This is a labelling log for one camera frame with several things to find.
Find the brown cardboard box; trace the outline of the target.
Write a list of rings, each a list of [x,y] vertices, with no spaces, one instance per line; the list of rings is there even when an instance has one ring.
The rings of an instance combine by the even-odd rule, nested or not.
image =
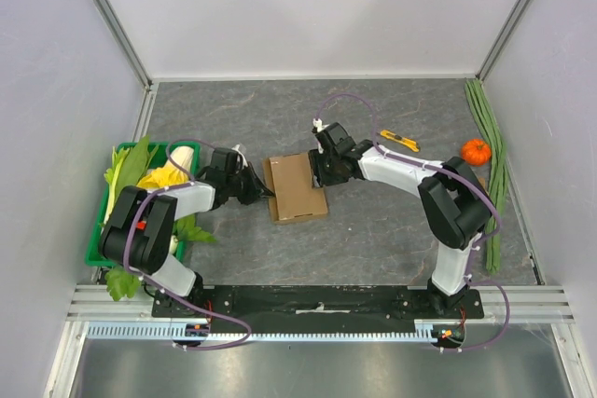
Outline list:
[[[328,215],[326,195],[313,186],[307,153],[266,158],[262,162],[271,220],[276,225],[297,224]]]

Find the yellow utility knife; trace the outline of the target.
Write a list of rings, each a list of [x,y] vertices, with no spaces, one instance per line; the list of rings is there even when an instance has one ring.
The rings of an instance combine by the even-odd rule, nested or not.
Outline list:
[[[419,153],[421,151],[421,147],[419,144],[407,137],[403,137],[395,132],[390,130],[382,130],[380,132],[380,136],[388,141],[395,142],[407,147],[410,151],[414,153]]]

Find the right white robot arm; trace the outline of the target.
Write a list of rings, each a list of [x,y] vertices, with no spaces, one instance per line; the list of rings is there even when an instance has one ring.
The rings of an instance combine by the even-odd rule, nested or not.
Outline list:
[[[427,306],[436,316],[451,316],[467,289],[472,248],[492,216],[492,202],[476,175],[458,157],[430,162],[393,152],[366,139],[356,143],[338,122],[313,121],[318,146],[309,151],[315,187],[352,179],[377,182],[421,200],[428,226],[438,241],[436,267],[427,286]]]

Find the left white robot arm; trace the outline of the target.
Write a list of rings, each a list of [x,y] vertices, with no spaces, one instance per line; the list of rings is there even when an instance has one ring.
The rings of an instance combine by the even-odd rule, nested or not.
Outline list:
[[[215,210],[230,198],[250,205],[273,197],[238,147],[217,148],[195,180],[154,190],[126,186],[101,233],[98,252],[174,294],[173,307],[194,317],[205,303],[202,278],[170,253],[175,223]]]

